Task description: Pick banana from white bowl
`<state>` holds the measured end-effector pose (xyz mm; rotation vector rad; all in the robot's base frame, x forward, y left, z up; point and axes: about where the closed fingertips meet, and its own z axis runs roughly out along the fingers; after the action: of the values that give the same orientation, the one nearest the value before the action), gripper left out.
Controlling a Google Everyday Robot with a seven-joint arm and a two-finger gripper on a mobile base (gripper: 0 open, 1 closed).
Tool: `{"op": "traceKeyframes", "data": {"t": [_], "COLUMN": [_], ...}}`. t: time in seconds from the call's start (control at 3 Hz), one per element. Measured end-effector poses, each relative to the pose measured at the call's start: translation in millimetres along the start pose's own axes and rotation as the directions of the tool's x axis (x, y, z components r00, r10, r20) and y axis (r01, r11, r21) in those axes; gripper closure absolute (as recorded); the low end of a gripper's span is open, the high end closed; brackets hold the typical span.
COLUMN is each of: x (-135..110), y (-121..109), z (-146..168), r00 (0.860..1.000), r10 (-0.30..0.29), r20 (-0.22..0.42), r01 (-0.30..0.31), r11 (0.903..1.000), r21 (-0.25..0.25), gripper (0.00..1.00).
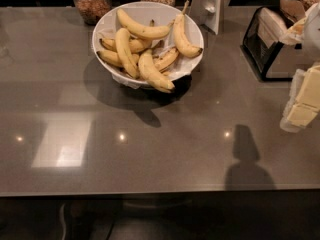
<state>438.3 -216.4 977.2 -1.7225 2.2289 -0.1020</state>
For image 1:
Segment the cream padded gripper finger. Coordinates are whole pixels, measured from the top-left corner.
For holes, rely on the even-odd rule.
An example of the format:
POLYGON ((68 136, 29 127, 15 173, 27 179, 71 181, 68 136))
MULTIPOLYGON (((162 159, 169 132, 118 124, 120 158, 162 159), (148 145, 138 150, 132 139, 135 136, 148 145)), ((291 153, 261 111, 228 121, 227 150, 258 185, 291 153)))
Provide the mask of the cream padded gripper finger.
POLYGON ((289 100, 280 128, 291 133, 305 129, 320 112, 320 64, 307 71, 297 69, 291 82, 289 100))

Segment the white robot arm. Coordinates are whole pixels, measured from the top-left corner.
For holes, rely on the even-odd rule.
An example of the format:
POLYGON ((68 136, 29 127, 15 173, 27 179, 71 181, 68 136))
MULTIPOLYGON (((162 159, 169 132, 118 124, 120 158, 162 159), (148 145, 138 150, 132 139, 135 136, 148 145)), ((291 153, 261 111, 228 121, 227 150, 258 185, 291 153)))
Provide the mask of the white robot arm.
POLYGON ((314 61, 306 71, 297 69, 289 92, 289 100, 280 121, 280 128, 291 133, 305 129, 320 112, 320 4, 307 11, 307 17, 295 24, 303 26, 303 51, 314 61))

